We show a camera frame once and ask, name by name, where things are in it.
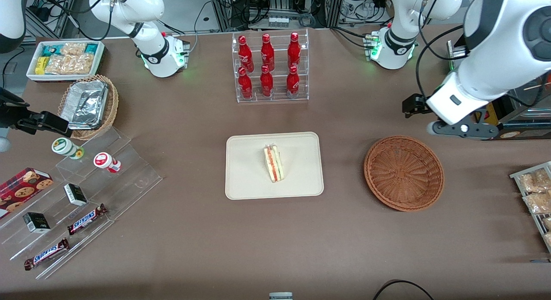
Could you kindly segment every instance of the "table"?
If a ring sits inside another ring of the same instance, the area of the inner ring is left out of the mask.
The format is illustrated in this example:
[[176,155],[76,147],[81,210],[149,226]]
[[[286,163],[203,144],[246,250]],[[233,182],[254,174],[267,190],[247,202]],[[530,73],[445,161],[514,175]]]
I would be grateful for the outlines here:
[[[427,26],[427,37],[448,28]],[[551,143],[429,136],[433,115],[401,113],[417,92],[415,58],[387,71],[332,31],[309,32],[311,98],[291,105],[237,104],[231,34],[201,35],[189,68],[167,79],[144,69],[130,39],[105,40],[102,74],[120,95],[115,126],[165,178],[48,280],[0,255],[2,298],[258,300],[292,291],[297,300],[354,300],[402,278],[440,299],[549,299],[550,265],[528,262],[545,246],[508,174],[550,160]],[[423,57],[427,91],[446,68]],[[66,87],[29,81],[23,97],[53,112]],[[229,137],[300,131],[320,138],[321,196],[226,198]],[[362,173],[370,146],[400,134],[429,145],[445,170],[441,198],[422,212],[387,208]],[[50,150],[52,133],[9,137],[2,182],[61,159]]]

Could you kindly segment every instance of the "clear acrylic display stand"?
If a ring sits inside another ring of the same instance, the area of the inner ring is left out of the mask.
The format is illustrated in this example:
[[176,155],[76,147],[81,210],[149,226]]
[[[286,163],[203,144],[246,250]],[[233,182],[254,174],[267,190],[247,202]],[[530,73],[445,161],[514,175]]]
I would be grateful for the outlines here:
[[[0,221],[2,248],[10,260],[20,263],[22,271],[26,259],[67,238],[71,247],[69,251],[58,253],[29,271],[37,279],[49,277],[161,181],[153,167],[134,151],[129,142],[130,139],[114,127],[93,137],[82,145],[84,157],[76,161],[66,157],[49,171],[54,184],[47,191]],[[110,173],[95,167],[93,159],[99,152],[113,155],[121,162],[121,170]],[[68,182],[80,186],[88,199],[85,206],[69,202],[63,189]],[[69,235],[67,226],[102,203],[107,213],[74,235]],[[22,218],[27,212],[44,214],[51,230],[43,235],[29,232]]]
[[[297,98],[290,99],[287,97],[287,75],[289,75],[289,67],[287,65],[287,48],[291,42],[291,33],[299,34],[300,44],[300,64],[298,66],[298,75],[300,77],[299,92]],[[310,97],[309,87],[309,41],[307,30],[295,31],[270,31],[270,40],[274,46],[275,53],[275,69],[271,72],[274,79],[274,93],[270,98],[266,98],[261,91],[260,75],[262,71],[262,57],[260,49],[262,48],[262,35],[258,32],[243,32],[234,33],[232,36],[232,58],[234,60],[234,78],[235,91],[238,102],[292,102],[297,100],[308,100]],[[244,35],[247,38],[247,44],[252,51],[252,61],[254,63],[254,71],[249,73],[252,81],[252,99],[245,100],[239,89],[239,74],[238,68],[241,66],[239,61],[239,43],[238,37]]]

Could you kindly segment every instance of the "red bottle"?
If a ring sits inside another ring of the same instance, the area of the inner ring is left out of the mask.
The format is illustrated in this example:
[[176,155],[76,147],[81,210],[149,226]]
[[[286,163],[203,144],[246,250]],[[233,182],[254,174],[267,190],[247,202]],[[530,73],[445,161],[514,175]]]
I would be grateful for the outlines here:
[[243,99],[250,100],[252,99],[252,83],[250,77],[247,75],[247,71],[244,67],[239,67],[238,69],[239,73],[239,88],[241,90],[241,94],[243,96]]
[[262,84],[262,94],[269,98],[274,89],[274,78],[270,74],[270,68],[267,65],[262,66],[262,75],[260,75],[260,84]]
[[247,39],[242,35],[238,38],[239,41],[239,61],[241,66],[247,69],[248,73],[254,71],[254,63],[252,63],[252,51],[247,45]]
[[299,82],[300,78],[297,75],[297,66],[291,66],[289,68],[289,75],[287,75],[287,96],[294,99],[299,95]]
[[262,35],[262,49],[260,49],[262,55],[262,64],[267,65],[270,72],[276,68],[276,59],[274,56],[274,47],[270,42],[270,34]]
[[296,32],[291,33],[291,43],[287,48],[287,65],[291,68],[293,65],[299,66],[300,63],[300,45],[299,34]]

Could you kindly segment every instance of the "empty wicker basket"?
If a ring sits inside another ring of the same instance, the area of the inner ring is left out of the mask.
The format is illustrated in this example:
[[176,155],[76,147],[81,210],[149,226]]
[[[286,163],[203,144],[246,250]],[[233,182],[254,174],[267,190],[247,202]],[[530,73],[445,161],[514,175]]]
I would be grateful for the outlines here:
[[421,141],[391,136],[375,143],[364,161],[368,186],[396,210],[424,210],[442,193],[444,174],[435,153]]

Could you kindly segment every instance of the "cookie box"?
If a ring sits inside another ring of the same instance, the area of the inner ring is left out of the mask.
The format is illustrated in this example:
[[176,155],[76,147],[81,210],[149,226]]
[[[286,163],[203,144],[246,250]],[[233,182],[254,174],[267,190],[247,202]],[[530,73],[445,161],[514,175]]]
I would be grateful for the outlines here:
[[26,168],[0,185],[0,219],[53,184],[49,174]]

